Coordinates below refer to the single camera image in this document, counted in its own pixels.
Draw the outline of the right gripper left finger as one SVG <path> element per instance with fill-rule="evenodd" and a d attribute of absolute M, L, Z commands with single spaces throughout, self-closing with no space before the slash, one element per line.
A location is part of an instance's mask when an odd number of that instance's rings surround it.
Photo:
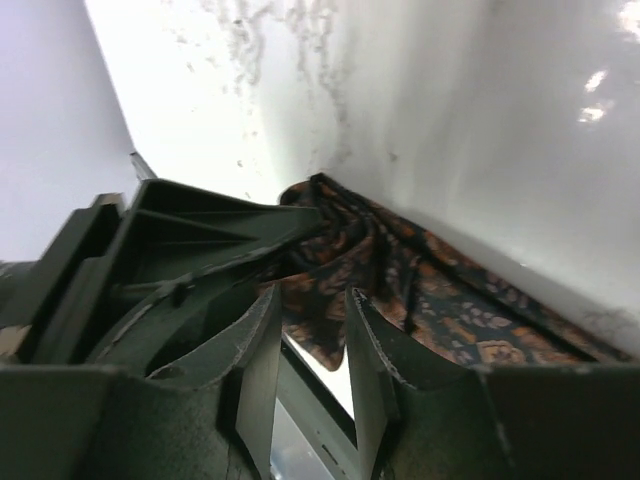
<path fill-rule="evenodd" d="M 268 478 L 280 309 L 269 287 L 239 320 L 150 375 L 2 365 L 2 477 Z"/>

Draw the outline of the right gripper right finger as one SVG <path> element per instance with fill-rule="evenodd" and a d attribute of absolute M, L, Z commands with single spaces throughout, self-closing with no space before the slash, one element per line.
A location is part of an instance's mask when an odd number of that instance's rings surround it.
<path fill-rule="evenodd" d="M 463 367 L 345 295 L 365 479 L 635 479 L 632 364 Z"/>

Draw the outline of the dark paisley necktie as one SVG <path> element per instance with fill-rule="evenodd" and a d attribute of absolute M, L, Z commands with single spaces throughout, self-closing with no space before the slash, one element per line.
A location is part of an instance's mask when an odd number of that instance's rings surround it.
<path fill-rule="evenodd" d="M 262 283 L 281 284 L 284 333 L 329 370 L 343 360 L 352 289 L 460 365 L 628 360 L 431 231 L 326 175 L 289 187 L 279 202 L 316 208 L 321 226 L 272 263 Z"/>

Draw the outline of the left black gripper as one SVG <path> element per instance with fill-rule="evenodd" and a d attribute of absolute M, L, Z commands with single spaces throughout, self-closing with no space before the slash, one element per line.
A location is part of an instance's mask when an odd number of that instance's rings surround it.
<path fill-rule="evenodd" d="M 14 266 L 23 278 L 1 282 L 1 363 L 109 364 L 150 375 L 239 320 L 258 298 L 256 282 L 201 277 L 126 316 L 123 280 L 174 280 L 268 256 L 321 221 L 312 207 L 257 204 L 162 179 L 144 181 L 128 212 L 122 195 L 100 194 L 71 213 L 38 261 Z"/>

